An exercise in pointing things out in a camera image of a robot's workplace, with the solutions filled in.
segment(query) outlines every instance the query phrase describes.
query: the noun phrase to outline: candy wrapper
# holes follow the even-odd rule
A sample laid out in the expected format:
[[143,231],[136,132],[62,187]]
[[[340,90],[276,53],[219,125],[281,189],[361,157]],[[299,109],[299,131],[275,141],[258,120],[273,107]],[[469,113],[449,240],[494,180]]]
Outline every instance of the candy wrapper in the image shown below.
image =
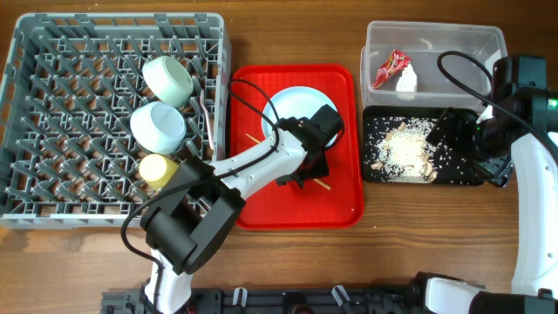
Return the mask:
[[378,69],[378,72],[376,73],[376,81],[372,85],[372,88],[377,89],[383,83],[387,82],[393,74],[402,71],[410,63],[411,58],[407,57],[399,50],[393,50],[387,61],[385,61],[385,63]]

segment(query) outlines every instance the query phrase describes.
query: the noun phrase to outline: gray plastic rack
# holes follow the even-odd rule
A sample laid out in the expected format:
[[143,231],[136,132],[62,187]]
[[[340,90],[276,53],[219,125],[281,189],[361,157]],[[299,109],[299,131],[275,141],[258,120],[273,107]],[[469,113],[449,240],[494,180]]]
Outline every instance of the gray plastic rack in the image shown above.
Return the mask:
[[[0,85],[0,224],[120,226],[153,195],[137,170],[149,152],[131,135],[129,117],[156,100],[141,69],[162,55],[176,58],[194,80],[180,109],[187,135],[171,158],[223,159],[230,53],[214,13],[21,16]],[[138,225],[136,218],[131,226]]]

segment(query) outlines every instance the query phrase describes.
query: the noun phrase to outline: white plate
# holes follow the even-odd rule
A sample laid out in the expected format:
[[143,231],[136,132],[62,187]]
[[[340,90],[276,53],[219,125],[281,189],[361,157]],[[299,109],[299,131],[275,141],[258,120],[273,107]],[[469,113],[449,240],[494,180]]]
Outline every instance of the white plate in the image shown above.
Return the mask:
[[[325,96],[323,92],[306,86],[285,88],[273,95],[271,101],[277,110],[279,119],[290,117],[310,119],[323,105],[328,105],[337,111],[333,101]],[[263,108],[263,114],[273,123],[277,122],[269,103]],[[265,119],[262,119],[262,131],[266,138],[273,132],[271,125]],[[327,146],[333,144],[336,137],[337,135],[331,139]]]

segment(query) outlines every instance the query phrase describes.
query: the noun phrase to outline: red tray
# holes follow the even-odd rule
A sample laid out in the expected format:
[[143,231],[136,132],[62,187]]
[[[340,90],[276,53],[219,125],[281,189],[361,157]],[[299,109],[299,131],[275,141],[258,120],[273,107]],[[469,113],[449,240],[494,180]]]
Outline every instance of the red tray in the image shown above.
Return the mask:
[[[326,153],[330,175],[320,178],[330,191],[314,181],[304,182],[304,188],[294,182],[282,187],[271,182],[248,198],[236,223],[245,229],[331,229],[357,223],[364,204],[355,88],[349,71],[341,65],[252,65],[238,70],[234,79],[253,82],[270,97],[292,86],[315,88],[333,101],[345,125],[343,138]],[[267,104],[251,86],[234,83],[232,88],[259,110]],[[246,134],[264,139],[262,119],[233,97],[230,114],[232,156],[255,145]]]

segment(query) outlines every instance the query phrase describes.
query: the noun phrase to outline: wood surface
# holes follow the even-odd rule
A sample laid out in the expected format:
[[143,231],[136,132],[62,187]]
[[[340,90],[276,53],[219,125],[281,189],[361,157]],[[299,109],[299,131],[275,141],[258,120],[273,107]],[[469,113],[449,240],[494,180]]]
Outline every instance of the wood surface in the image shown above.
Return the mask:
[[[355,79],[373,20],[496,25],[509,54],[547,57],[558,89],[555,0],[0,2],[0,60],[26,12],[214,11],[226,22],[233,69],[339,63]],[[351,229],[247,232],[234,228],[194,277],[195,287],[330,287],[403,283],[432,271],[509,292],[518,242],[517,184],[450,188],[364,184],[365,212]],[[133,243],[147,249],[144,233]],[[151,264],[129,253],[117,229],[0,229],[0,313],[99,313],[101,293],[139,287]]]

